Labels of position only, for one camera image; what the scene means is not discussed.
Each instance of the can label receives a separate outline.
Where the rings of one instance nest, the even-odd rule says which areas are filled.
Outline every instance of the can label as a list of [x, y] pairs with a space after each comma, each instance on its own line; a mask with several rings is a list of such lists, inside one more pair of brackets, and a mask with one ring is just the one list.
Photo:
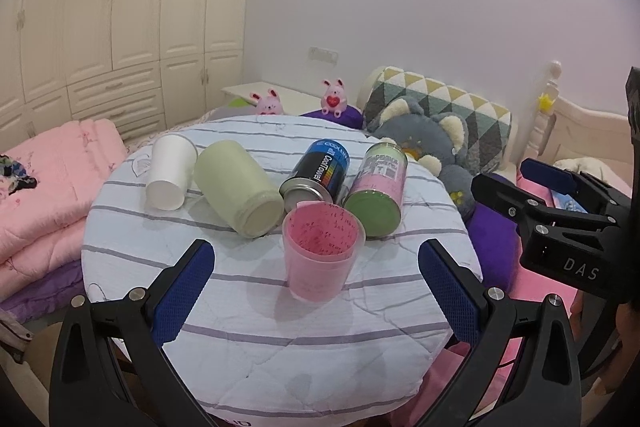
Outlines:
[[334, 140], [318, 140], [311, 144], [293, 169], [291, 178], [308, 178], [319, 183], [337, 201], [349, 169], [349, 153]]
[[349, 195], [361, 190], [376, 190], [389, 196], [398, 208], [402, 208], [405, 179], [406, 161], [393, 155], [373, 152], [365, 156]]

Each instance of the blue textured pad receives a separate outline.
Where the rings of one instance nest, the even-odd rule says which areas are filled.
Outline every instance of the blue textured pad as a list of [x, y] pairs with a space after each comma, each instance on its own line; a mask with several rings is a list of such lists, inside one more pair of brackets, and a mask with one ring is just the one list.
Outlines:
[[203, 243], [156, 306], [151, 336], [159, 347], [175, 340], [213, 272], [213, 247]]
[[552, 165], [528, 158], [520, 164], [520, 173], [529, 181], [543, 185], [560, 194], [574, 194], [577, 190], [574, 177]]
[[418, 267], [456, 338], [474, 346], [480, 338], [480, 312], [449, 267], [427, 242], [420, 246]]

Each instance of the wall outlet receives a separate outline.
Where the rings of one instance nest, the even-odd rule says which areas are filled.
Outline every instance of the wall outlet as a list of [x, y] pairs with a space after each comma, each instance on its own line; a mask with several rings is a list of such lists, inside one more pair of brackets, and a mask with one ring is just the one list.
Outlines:
[[338, 64], [338, 52], [324, 50], [322, 48], [309, 48], [309, 60], [318, 60], [319, 62], [327, 62], [334, 66]]

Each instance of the striped tablecloth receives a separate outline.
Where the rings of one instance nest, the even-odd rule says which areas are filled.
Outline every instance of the striped tablecloth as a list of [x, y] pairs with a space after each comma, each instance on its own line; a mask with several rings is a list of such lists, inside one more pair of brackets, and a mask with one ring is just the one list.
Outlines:
[[[351, 155], [348, 184], [374, 138], [321, 120], [246, 116], [180, 131], [202, 150], [238, 141], [276, 185], [316, 139]], [[175, 342], [164, 350], [207, 412], [236, 425], [341, 426], [396, 409], [417, 391], [450, 329], [418, 272], [417, 251], [435, 237], [480, 275], [459, 213], [439, 180], [410, 162], [403, 220], [367, 241], [342, 293], [324, 305], [293, 298], [280, 229], [239, 237], [193, 185], [175, 212], [145, 205], [151, 146], [105, 183], [87, 219], [82, 271], [92, 301], [146, 287], [194, 239], [209, 241], [215, 271]]]

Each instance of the wardrobe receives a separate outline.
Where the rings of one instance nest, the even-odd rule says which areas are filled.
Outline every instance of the wardrobe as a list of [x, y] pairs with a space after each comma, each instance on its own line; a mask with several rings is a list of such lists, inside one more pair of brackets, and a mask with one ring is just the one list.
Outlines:
[[68, 120], [125, 142], [240, 81], [245, 0], [0, 0], [0, 152]]

